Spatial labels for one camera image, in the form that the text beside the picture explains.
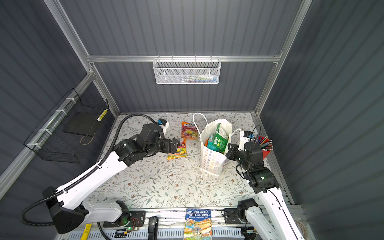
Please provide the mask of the red pencil cup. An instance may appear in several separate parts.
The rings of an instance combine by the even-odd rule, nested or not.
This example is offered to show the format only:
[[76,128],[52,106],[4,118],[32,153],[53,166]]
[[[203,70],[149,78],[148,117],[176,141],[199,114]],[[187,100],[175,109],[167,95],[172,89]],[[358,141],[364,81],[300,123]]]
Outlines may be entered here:
[[260,149],[262,150],[262,160],[264,160],[274,149],[273,140],[271,140],[268,136],[258,136],[256,138],[256,143],[260,145]]

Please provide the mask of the white paper gift bag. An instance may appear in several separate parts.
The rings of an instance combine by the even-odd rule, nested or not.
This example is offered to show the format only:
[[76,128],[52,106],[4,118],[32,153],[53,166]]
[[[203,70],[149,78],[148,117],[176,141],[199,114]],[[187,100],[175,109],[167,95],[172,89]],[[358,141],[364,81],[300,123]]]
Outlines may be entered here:
[[[202,116],[205,125],[199,128],[195,117]],[[193,114],[193,122],[197,128],[201,145],[201,166],[200,169],[208,174],[218,177],[228,162],[226,153],[229,151],[229,144],[235,132],[240,129],[233,129],[233,125],[226,119],[208,122],[203,114]]]

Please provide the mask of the orange Fox's packet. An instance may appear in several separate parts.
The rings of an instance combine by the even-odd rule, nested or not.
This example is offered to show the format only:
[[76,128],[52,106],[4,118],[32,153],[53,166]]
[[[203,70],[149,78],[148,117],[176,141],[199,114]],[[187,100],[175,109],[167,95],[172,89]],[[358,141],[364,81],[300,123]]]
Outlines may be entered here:
[[199,138],[198,129],[194,124],[182,122],[181,137],[186,140],[196,140]]
[[168,154],[167,159],[172,160],[176,158],[186,157],[187,154],[187,147],[186,147],[186,139],[180,138],[180,145],[177,148],[177,152],[175,154]]

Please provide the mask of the teal snack packet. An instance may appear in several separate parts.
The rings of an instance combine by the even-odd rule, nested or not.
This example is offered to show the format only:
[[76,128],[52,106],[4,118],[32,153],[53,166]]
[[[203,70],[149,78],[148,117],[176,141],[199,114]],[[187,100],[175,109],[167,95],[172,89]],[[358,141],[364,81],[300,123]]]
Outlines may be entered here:
[[214,139],[215,139],[214,135],[210,135],[210,137],[207,140],[206,147],[212,151],[218,152],[219,150],[214,144]]

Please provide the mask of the dark green snack packet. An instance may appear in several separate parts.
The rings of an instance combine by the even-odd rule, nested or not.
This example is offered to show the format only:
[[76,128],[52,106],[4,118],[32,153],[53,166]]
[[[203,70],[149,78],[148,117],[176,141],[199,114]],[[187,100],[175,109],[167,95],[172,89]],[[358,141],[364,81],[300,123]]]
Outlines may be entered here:
[[224,153],[229,141],[229,137],[222,124],[217,125],[214,137],[214,144],[218,148],[218,152]]

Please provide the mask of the colourful book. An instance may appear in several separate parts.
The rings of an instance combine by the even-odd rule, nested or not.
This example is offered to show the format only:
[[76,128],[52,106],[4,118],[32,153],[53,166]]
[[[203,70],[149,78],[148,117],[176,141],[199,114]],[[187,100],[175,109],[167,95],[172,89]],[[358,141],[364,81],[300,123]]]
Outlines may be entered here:
[[186,209],[184,240],[211,240],[212,211]]

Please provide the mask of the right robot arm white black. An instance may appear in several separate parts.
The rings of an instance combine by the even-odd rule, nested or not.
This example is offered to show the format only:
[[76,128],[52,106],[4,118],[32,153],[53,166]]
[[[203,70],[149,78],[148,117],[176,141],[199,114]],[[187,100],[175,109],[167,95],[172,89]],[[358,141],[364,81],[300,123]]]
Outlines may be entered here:
[[239,201],[238,217],[251,224],[263,240],[302,240],[278,180],[266,163],[269,150],[261,147],[264,142],[266,138],[256,137],[252,131],[241,131],[240,142],[227,145],[227,159],[237,162],[237,173],[255,193],[254,197]]

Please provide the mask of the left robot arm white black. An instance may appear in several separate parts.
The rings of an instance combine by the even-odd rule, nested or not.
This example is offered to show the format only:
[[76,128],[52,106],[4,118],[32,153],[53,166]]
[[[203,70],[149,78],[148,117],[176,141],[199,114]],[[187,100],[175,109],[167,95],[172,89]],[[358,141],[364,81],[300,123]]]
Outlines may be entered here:
[[169,123],[159,119],[145,124],[139,134],[115,143],[105,157],[65,185],[47,188],[43,194],[58,194],[47,201],[53,225],[59,234],[69,233],[81,224],[109,222],[132,228],[134,219],[122,201],[86,204],[85,198],[117,173],[137,161],[157,153],[174,154],[180,141],[165,138]]

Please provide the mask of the yellow marker in basket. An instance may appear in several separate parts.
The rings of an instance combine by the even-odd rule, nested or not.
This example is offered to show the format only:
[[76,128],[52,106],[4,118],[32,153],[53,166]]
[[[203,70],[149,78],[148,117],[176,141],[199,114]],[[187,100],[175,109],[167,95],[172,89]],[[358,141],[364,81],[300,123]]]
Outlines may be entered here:
[[108,108],[106,108],[105,110],[103,110],[103,112],[102,113],[100,113],[100,115],[98,116],[98,118],[97,118],[97,121],[98,122],[101,122],[102,121],[102,119],[104,118],[104,116],[108,113]]

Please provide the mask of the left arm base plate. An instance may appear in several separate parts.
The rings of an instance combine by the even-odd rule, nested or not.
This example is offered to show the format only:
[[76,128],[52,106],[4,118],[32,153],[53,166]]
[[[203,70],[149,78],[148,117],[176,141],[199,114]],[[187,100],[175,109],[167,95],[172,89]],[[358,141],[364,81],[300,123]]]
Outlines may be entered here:
[[131,216],[123,214],[115,222],[103,222],[104,228],[138,228],[143,227],[146,211],[130,211]]

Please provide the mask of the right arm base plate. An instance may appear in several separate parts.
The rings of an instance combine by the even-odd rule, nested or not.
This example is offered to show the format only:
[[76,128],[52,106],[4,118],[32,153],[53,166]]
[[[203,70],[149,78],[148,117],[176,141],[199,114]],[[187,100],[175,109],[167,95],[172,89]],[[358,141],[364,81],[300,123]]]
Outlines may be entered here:
[[226,224],[250,224],[252,226],[263,223],[266,218],[262,210],[258,206],[251,206],[249,208],[228,208],[223,209],[222,214]]

